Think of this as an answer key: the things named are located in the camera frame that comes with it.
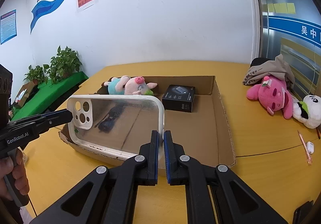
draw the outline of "yellow wooden table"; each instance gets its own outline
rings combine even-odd
[[[237,164],[232,170],[289,223],[294,210],[321,191],[321,141],[315,130],[282,112],[270,116],[246,99],[242,85],[249,65],[210,61],[162,61],[105,67],[85,81],[75,94],[93,94],[110,77],[122,75],[215,75],[231,128]],[[66,102],[59,109],[66,108]],[[60,198],[102,162],[86,157],[59,139],[62,126],[31,142],[25,152],[30,198],[37,213]],[[308,166],[297,134],[312,141],[315,153]],[[184,187],[171,187],[159,177],[156,187],[139,187],[134,223],[187,223]]]

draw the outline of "green tablecloth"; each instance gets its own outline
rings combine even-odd
[[[51,83],[51,80],[48,81],[48,84],[40,84],[38,86],[39,91],[21,109],[17,110],[11,121],[43,113],[57,98],[86,79],[88,77],[84,72],[78,72],[55,85]]]

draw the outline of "white phone case frame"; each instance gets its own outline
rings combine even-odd
[[[68,123],[69,135],[71,140],[77,144],[78,146],[92,151],[97,154],[101,154],[103,156],[107,156],[110,158],[117,158],[121,160],[126,160],[130,157],[136,156],[135,153],[125,152],[121,150],[112,149],[109,147],[101,146],[92,142],[87,142],[79,139],[75,132],[74,127],[77,126],[77,122],[75,123],[75,116],[80,115],[80,113],[84,113],[85,115],[92,112],[92,109],[89,109],[88,112],[83,110],[83,103],[88,102],[91,105],[92,99],[103,99],[103,100],[151,100],[158,106],[158,135],[159,135],[159,145],[158,145],[158,159],[162,157],[163,154],[163,139],[164,139],[164,121],[165,121],[165,111],[162,102],[157,99],[155,96],[142,96],[142,95],[74,95],[68,98],[67,109],[72,112],[73,119],[70,123]],[[81,109],[77,111],[75,108],[76,102],[80,102]],[[89,122],[85,122],[86,125],[82,127],[83,129],[90,129],[92,126],[92,120]]]

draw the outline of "human hand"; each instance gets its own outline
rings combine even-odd
[[[15,167],[13,167],[13,161],[10,157],[0,159],[0,198],[13,200],[3,179],[3,177],[10,172],[12,172],[12,176],[16,179],[14,185],[17,190],[19,190],[22,195],[28,194],[30,188],[22,158],[21,150],[17,149],[17,165]]]

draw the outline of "triangular cutout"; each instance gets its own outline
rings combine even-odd
[[[87,182],[80,190],[62,204],[61,209],[78,217],[93,186],[94,184],[92,182]]]
[[[238,183],[231,181],[230,186],[241,214],[246,214],[259,208],[257,202]]]

